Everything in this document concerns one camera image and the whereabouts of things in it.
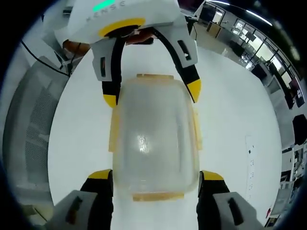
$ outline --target yellow ring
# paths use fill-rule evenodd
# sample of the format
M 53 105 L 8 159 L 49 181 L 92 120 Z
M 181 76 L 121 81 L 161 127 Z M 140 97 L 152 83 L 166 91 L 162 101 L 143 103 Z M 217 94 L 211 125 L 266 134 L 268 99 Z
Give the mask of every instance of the yellow ring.
M 116 22 L 116 23 L 112 23 L 110 25 L 107 25 L 106 27 L 100 29 L 98 31 L 98 35 L 101 36 L 101 37 L 104 37 L 106 36 L 108 33 L 116 30 L 116 29 L 119 29 L 119 28 L 122 28 L 122 27 L 125 27 L 125 26 L 130 26 L 130 25 L 138 25 L 138 26 L 141 26 L 141 25 L 144 25 L 145 24 L 145 19 L 144 18 L 130 18 L 130 19 L 125 19 L 125 20 L 122 20 L 122 21 L 119 21 L 119 22 Z

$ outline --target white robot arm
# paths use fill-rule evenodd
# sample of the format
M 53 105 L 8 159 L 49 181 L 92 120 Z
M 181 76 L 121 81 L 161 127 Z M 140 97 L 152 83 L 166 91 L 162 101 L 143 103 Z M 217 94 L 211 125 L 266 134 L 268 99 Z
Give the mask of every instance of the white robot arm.
M 121 85 L 120 60 L 129 35 L 148 29 L 171 54 L 192 100 L 197 102 L 201 81 L 197 48 L 175 0 L 77 0 L 67 26 L 69 40 L 91 44 L 93 67 L 102 82 L 106 102 L 115 107 Z
M 113 212 L 112 170 L 90 176 L 81 191 L 72 191 L 61 200 L 45 224 L 47 230 L 109 230 Z M 229 192 L 223 178 L 206 179 L 200 172 L 196 208 L 199 230 L 262 230 L 256 210 L 238 193 Z

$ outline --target computer monitor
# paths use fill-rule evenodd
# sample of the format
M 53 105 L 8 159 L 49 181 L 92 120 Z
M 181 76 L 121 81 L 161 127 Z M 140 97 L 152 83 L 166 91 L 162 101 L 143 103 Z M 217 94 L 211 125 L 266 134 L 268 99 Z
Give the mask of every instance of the computer monitor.
M 296 78 L 293 78 L 290 83 L 292 97 L 295 99 L 297 107 L 301 107 L 305 103 L 304 95 Z
M 252 32 L 250 32 L 250 31 L 248 31 L 247 33 L 246 33 L 246 35 L 245 35 L 247 38 L 249 38 L 250 39 L 250 41 L 254 41 L 255 39 L 256 39 L 256 36 L 255 35 L 253 35 L 253 33 Z

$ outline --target office desk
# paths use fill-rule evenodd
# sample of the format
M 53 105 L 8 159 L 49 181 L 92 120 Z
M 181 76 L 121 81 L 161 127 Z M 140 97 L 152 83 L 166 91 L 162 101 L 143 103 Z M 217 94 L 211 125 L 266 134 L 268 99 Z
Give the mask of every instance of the office desk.
M 200 167 L 222 175 L 230 191 L 248 199 L 265 224 L 281 174 L 281 141 L 274 109 L 252 73 L 214 52 L 199 47 L 198 53 L 196 68 L 202 91 L 195 107 L 203 137 Z M 112 153 L 107 151 L 111 108 L 102 97 L 92 60 L 89 51 L 69 79 L 55 112 L 48 150 L 54 204 L 71 190 L 80 189 L 92 172 L 112 168 Z M 158 40 L 150 46 L 126 46 L 121 65 L 123 82 L 138 73 L 179 79 L 170 54 Z M 255 149 L 250 180 L 251 145 Z M 150 203 L 119 200 L 114 189 L 112 229 L 198 229 L 197 188 L 183 200 Z

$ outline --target gray chair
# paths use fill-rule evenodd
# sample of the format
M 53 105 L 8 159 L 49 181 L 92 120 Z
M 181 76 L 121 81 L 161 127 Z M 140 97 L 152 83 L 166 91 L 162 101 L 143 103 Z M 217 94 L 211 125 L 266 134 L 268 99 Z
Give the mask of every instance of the gray chair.
M 56 68 L 46 57 L 40 60 Z M 17 87 L 3 133 L 3 165 L 17 200 L 53 205 L 48 182 L 48 141 L 68 77 L 36 62 Z

